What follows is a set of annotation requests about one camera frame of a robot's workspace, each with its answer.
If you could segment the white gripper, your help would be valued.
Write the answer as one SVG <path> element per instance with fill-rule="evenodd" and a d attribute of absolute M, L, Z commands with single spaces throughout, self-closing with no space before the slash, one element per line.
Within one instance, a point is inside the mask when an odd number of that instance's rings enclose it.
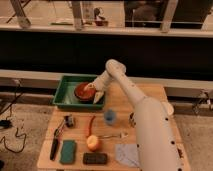
<path fill-rule="evenodd" d="M 84 91 L 90 90 L 90 89 L 95 89 L 98 91 L 95 93 L 93 104 L 96 104 L 99 102 L 99 100 L 103 97 L 104 92 L 110 84 L 112 78 L 109 75 L 107 71 L 104 71 L 101 75 L 99 75 L 92 83 L 88 83 L 84 87 Z"/>

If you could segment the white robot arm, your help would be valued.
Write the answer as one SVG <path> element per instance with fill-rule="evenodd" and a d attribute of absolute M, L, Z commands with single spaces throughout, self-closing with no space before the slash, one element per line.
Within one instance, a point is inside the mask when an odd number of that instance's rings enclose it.
<path fill-rule="evenodd" d="M 125 74 L 126 67 L 115 59 L 85 89 L 95 88 L 94 102 L 114 79 L 134 109 L 136 143 L 141 171 L 183 171 L 175 137 L 169 122 L 168 104 L 146 95 Z"/>

